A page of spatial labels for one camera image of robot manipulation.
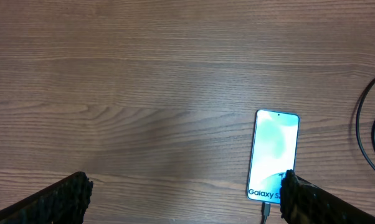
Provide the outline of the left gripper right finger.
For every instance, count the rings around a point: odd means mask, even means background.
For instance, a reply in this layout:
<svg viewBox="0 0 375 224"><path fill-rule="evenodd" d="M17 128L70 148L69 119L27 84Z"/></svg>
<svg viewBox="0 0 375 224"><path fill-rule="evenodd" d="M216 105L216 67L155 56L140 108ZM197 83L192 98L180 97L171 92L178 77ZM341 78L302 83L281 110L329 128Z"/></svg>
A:
<svg viewBox="0 0 375 224"><path fill-rule="evenodd" d="M288 170L280 188L280 212L288 224L375 224L375 217Z"/></svg>

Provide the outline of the Samsung Galaxy smartphone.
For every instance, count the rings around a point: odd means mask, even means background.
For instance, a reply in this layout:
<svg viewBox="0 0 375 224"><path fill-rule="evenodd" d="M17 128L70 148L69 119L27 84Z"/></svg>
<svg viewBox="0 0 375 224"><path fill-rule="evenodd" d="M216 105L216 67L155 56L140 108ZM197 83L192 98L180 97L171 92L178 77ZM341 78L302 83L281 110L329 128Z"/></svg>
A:
<svg viewBox="0 0 375 224"><path fill-rule="evenodd" d="M247 198L280 203L286 171L293 170L297 153L300 117L297 114L258 110L247 180Z"/></svg>

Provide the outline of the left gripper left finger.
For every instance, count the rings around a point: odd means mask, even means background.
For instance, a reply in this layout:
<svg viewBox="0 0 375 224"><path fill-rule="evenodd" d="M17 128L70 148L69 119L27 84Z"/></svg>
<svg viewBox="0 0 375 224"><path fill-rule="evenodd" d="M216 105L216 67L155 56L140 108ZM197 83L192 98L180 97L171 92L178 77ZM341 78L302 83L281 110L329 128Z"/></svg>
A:
<svg viewBox="0 0 375 224"><path fill-rule="evenodd" d="M82 224L93 182L76 172L0 210L0 224Z"/></svg>

